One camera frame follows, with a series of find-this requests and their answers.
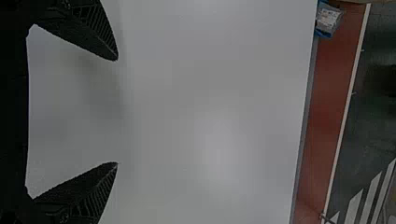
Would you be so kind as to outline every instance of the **black perforated plastic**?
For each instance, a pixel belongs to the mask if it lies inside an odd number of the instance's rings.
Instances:
[[[119,58],[113,31],[99,0],[58,0],[37,25],[105,59]]]

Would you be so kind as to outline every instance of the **dark floor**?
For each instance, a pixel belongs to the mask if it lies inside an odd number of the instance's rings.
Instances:
[[[372,4],[362,49],[327,212],[337,223],[375,224],[392,177],[396,3]]]

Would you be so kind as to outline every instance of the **white stripe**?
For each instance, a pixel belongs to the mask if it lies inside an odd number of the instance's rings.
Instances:
[[[353,197],[349,201],[349,206],[346,211],[346,221],[345,224],[354,224],[356,214],[358,214],[359,204],[361,204],[361,195],[363,194],[363,190],[361,190],[355,197]]]
[[[379,192],[378,202],[376,203],[372,224],[376,224],[378,221],[379,212],[381,211],[382,204],[384,203],[385,194],[388,191],[390,177],[392,176],[393,167],[395,166],[396,160],[393,160],[388,166],[387,173],[385,174],[384,182],[382,183],[381,191]]]
[[[363,22],[361,24],[361,35],[359,37],[359,43],[358,43],[358,47],[356,49],[355,62],[353,64],[352,76],[351,76],[350,82],[349,82],[349,90],[348,90],[348,94],[347,94],[347,98],[346,98],[346,106],[344,109],[343,121],[341,123],[340,134],[338,135],[337,148],[335,150],[334,162],[332,164],[332,174],[330,176],[330,183],[329,183],[329,187],[327,190],[326,203],[324,205],[324,211],[325,211],[324,215],[325,216],[327,213],[327,209],[329,208],[330,196],[332,194],[332,182],[334,181],[335,169],[337,167],[338,156],[340,154],[340,148],[341,148],[341,142],[343,140],[344,129],[346,127],[347,112],[349,110],[350,97],[352,95],[353,86],[355,84],[356,72],[358,71],[359,58],[361,57],[361,45],[363,44],[364,33],[366,32],[366,25],[367,25],[367,21],[368,21],[369,14],[370,14],[370,8],[371,8],[371,4],[367,4],[366,9],[364,11]]]
[[[340,216],[340,212],[337,212],[331,219],[330,221],[332,221],[333,223],[337,224],[338,221],[338,217]]]
[[[361,215],[360,224],[367,224],[367,219],[369,218],[371,207],[373,205],[374,196],[376,189],[378,188],[378,182],[381,178],[382,172],[379,173],[371,182],[369,192],[367,193],[366,202],[364,203],[363,213]]]

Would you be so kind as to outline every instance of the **red floor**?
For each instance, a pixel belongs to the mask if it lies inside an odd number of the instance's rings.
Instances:
[[[346,10],[330,40],[321,39],[314,74],[295,224],[319,224],[332,173],[366,5],[332,2]]]

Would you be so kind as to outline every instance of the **white board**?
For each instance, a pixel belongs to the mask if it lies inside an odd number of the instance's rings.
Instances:
[[[116,63],[32,29],[31,194],[119,161],[101,223],[288,223],[316,5],[106,0]]]

